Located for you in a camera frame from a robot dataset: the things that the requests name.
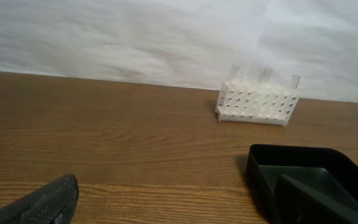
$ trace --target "black plastic container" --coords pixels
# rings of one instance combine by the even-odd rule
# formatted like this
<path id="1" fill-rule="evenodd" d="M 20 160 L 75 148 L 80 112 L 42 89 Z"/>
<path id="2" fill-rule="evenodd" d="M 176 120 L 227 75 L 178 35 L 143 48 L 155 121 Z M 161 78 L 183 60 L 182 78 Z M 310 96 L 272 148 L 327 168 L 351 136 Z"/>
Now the black plastic container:
<path id="1" fill-rule="evenodd" d="M 358 166 L 328 148 L 250 147 L 247 185 L 274 224 L 358 224 Z"/>

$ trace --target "black object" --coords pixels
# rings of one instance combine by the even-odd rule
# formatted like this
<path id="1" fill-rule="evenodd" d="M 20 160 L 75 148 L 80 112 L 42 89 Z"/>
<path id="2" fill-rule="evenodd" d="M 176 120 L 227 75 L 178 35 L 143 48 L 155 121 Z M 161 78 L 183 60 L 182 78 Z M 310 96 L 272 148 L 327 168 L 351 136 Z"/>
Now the black object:
<path id="1" fill-rule="evenodd" d="M 328 148 L 250 147 L 246 182 L 274 224 L 358 224 L 358 166 Z"/>
<path id="2" fill-rule="evenodd" d="M 64 175 L 0 209 L 0 224 L 69 224 L 78 194 L 75 176 Z"/>

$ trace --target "white wall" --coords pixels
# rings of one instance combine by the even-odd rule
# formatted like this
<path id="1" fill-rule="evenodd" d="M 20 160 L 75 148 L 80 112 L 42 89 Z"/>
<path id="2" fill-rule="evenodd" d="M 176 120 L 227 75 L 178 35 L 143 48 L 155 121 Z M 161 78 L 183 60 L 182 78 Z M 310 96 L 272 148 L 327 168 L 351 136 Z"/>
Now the white wall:
<path id="1" fill-rule="evenodd" d="M 306 97 L 358 102 L 358 1 L 0 0 L 2 71 L 217 90 L 254 49 Z"/>

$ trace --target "wooden surface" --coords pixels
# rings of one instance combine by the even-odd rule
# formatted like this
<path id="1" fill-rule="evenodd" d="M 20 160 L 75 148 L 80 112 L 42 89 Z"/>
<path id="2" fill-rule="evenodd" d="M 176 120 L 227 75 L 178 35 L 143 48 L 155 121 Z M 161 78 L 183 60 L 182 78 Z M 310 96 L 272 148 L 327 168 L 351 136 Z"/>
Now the wooden surface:
<path id="1" fill-rule="evenodd" d="M 73 223 L 266 223 L 244 186 L 255 143 L 358 165 L 358 104 L 301 99 L 284 128 L 220 123 L 217 91 L 0 72 L 0 207 L 66 173 Z"/>

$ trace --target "white backdrop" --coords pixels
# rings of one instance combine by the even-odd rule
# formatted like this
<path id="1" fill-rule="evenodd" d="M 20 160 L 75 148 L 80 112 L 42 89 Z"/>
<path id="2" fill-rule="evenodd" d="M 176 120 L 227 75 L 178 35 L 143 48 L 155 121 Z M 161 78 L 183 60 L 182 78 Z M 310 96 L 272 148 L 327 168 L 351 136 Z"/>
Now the white backdrop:
<path id="1" fill-rule="evenodd" d="M 252 59 L 358 102 L 358 1 L 0 0 L 2 71 L 217 90 Z"/>

